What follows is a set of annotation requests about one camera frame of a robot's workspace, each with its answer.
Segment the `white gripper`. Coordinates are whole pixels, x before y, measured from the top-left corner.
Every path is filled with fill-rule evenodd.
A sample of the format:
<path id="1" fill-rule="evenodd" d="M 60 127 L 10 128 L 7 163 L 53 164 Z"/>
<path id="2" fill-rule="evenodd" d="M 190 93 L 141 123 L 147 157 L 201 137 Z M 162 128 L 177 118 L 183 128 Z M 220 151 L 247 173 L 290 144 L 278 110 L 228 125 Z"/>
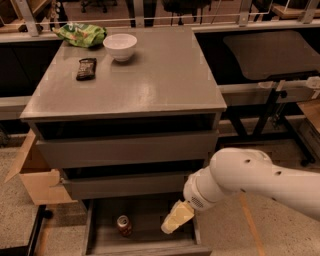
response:
<path id="1" fill-rule="evenodd" d="M 194 209 L 206 211 L 218 201 L 232 195 L 222 188 L 205 167 L 188 176 L 184 185 L 183 196 L 186 201 L 178 200 L 161 225 L 165 234 L 171 234 L 194 217 Z"/>

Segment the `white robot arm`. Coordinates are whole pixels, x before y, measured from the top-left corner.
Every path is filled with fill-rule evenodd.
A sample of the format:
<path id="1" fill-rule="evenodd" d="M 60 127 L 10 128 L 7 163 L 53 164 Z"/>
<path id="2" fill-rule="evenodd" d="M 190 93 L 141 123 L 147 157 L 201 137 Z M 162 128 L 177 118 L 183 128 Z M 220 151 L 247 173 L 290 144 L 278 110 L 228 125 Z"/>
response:
<path id="1" fill-rule="evenodd" d="M 191 174 L 161 230 L 171 234 L 215 203 L 237 192 L 255 193 L 276 200 L 313 219 L 320 217 L 320 174 L 275 165 L 255 149 L 224 148 L 208 166 Z"/>

